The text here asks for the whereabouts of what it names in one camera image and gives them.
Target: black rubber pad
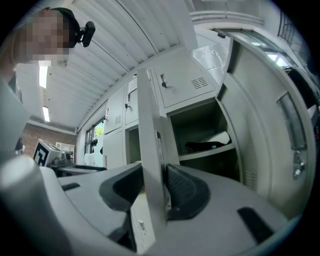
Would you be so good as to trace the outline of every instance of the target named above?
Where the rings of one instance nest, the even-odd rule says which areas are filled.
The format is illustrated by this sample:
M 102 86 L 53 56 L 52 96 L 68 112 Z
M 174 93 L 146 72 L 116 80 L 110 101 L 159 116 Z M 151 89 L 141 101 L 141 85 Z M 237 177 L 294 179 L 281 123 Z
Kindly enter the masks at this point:
M 274 232 L 253 208 L 243 207 L 237 212 L 258 244 L 273 235 Z
M 80 187 L 80 185 L 78 183 L 75 183 L 75 182 L 61 186 L 63 191 L 73 190 L 73 189 L 78 188 L 78 187 Z

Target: brick wall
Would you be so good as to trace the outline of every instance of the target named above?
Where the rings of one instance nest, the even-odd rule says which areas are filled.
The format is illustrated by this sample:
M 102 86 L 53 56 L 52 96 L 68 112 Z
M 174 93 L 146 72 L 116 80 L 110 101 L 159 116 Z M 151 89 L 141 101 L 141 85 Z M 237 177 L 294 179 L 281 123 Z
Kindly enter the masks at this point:
M 76 135 L 62 133 L 27 123 L 21 137 L 23 145 L 25 146 L 24 154 L 27 156 L 34 157 L 38 139 L 41 139 L 50 142 L 53 145 L 56 145 L 56 142 L 74 145 L 74 162 L 76 162 Z

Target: open locker door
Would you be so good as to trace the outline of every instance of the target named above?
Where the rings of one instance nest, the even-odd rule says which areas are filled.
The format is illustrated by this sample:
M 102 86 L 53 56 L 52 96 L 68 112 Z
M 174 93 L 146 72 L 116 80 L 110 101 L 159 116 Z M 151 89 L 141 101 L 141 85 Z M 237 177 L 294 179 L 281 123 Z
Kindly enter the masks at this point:
M 166 226 L 166 200 L 163 181 L 165 148 L 160 112 L 145 68 L 137 71 L 140 152 L 146 198 L 154 236 Z
M 307 108 L 267 55 L 235 38 L 217 101 L 234 131 L 242 182 L 288 218 L 301 214 L 316 164 Z

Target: keyhole lock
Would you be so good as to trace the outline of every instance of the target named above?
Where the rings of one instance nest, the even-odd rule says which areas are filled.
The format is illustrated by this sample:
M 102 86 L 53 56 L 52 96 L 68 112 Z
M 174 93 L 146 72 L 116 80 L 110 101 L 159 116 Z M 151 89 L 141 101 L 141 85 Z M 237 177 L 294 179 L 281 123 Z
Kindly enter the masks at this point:
M 165 82 L 164 74 L 160 75 L 160 77 L 161 77 L 161 80 L 162 80 L 162 83 L 161 83 L 162 87 L 167 88 L 167 83 Z

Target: locker shelf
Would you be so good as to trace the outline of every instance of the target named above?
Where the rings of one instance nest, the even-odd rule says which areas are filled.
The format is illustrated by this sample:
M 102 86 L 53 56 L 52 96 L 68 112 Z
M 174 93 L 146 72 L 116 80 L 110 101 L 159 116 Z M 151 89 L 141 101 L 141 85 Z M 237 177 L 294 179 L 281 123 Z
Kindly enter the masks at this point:
M 188 154 L 182 154 L 182 155 L 179 155 L 179 161 L 191 160 L 191 159 L 196 159 L 196 158 L 203 158 L 203 157 L 219 154 L 221 152 L 225 152 L 228 150 L 232 150 L 234 148 L 235 148 L 234 144 L 230 143 L 230 144 L 227 144 L 227 145 L 215 148 L 215 149 L 192 152 L 192 153 L 188 153 Z

